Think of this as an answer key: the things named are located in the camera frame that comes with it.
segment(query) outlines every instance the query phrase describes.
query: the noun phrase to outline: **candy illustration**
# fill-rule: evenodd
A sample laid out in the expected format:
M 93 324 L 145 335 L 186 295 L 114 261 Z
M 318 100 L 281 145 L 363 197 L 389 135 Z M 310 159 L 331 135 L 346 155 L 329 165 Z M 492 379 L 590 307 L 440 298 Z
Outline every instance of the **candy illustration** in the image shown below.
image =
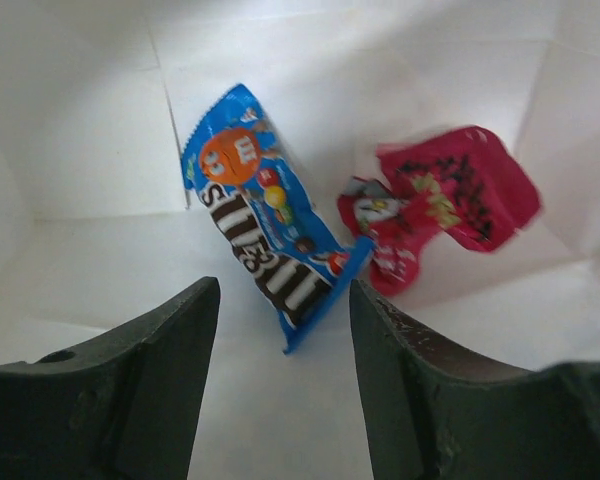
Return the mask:
M 310 252 L 315 251 L 316 242 L 311 240 L 311 238 L 309 238 L 309 237 L 300 237 L 298 240 L 296 240 L 294 242 L 293 246 L 300 253 L 310 253 Z
M 280 177 L 273 168 L 263 168 L 256 175 L 258 185 L 262 188 L 273 187 L 280 184 Z
M 329 264 L 329 270 L 331 270 L 334 275 L 340 275 L 348 259 L 349 256 L 345 253 L 334 253 L 330 255 L 329 259 L 327 260 Z
M 289 205 L 283 205 L 276 210 L 276 219 L 284 225 L 291 225 L 293 223 L 293 213 Z
M 199 157 L 200 170 L 211 181 L 237 187 L 258 172 L 263 158 L 278 155 L 275 148 L 263 151 L 252 130 L 235 127 L 215 134 L 205 143 Z
M 268 187 L 264 191 L 264 201 L 271 208 L 278 210 L 283 207 L 287 202 L 287 194 L 284 192 L 282 187 L 274 185 Z

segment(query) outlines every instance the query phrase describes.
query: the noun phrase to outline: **red candy wrapper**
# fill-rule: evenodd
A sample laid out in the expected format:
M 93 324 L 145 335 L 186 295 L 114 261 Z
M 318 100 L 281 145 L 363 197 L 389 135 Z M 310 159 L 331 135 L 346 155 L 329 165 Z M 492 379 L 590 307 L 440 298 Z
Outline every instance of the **red candy wrapper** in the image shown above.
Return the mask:
M 338 199 L 351 232 L 376 243 L 371 282 L 383 295 L 406 289 L 420 254 L 446 231 L 463 247 L 493 252 L 539 212 L 540 196 L 500 139 L 466 127 L 418 145 L 380 145 L 389 181 L 353 179 Z

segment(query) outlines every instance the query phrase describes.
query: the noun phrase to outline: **blue candy wrapper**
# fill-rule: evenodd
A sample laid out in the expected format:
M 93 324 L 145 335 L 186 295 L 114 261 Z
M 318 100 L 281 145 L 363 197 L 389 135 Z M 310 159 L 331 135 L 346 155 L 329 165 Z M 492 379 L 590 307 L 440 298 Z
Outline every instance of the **blue candy wrapper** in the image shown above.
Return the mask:
M 195 189 L 233 254 L 278 311 L 291 353 L 371 255 L 343 248 L 311 208 L 254 95 L 237 85 L 203 117 L 182 155 Z

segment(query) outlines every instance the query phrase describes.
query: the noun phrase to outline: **candy package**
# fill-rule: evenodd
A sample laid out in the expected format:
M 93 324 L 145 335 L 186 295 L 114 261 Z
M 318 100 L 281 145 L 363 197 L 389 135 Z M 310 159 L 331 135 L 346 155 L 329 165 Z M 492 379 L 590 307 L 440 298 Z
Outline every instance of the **candy package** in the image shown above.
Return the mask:
M 420 255 L 438 233 L 468 250 L 493 252 L 540 210 L 531 180 L 484 128 L 462 128 L 418 145 L 380 145 L 376 155 L 389 187 L 354 178 L 338 209 L 354 235 L 375 240 L 371 283 L 383 295 L 413 283 Z
M 343 248 L 313 211 L 254 95 L 237 85 L 203 117 L 182 156 L 185 186 L 278 311 L 292 352 L 371 254 Z

